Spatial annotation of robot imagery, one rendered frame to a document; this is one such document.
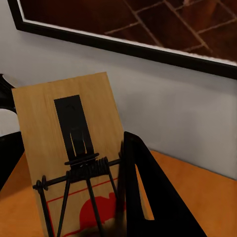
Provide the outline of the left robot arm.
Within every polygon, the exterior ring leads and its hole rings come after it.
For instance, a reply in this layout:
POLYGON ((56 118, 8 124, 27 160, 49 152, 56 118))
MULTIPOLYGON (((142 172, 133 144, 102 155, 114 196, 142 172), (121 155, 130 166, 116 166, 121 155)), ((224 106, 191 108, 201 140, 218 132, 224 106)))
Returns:
POLYGON ((0 74, 0 137, 20 131, 12 89, 26 86, 15 77, 0 74))

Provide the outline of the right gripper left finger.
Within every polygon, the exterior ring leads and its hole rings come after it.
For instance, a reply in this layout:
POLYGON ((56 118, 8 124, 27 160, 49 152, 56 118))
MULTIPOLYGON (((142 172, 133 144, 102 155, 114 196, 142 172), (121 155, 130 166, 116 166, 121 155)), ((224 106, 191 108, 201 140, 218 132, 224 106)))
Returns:
POLYGON ((0 137, 0 190, 25 151, 21 131, 0 137))

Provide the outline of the mousetrap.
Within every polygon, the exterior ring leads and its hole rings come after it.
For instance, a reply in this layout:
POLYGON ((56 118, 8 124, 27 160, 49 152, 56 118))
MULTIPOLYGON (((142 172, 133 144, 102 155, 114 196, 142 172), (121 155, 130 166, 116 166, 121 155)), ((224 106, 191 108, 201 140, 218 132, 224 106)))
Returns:
POLYGON ((43 236, 127 237, 124 131, 107 72, 12 95, 43 236))

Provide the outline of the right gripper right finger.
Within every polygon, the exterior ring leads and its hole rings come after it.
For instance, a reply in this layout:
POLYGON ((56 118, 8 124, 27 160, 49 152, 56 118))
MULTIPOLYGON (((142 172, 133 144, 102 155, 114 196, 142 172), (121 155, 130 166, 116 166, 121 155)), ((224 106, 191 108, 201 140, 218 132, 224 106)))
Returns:
POLYGON ((207 237, 142 139, 124 132, 127 237, 207 237), (137 165, 155 220, 143 217, 137 165))

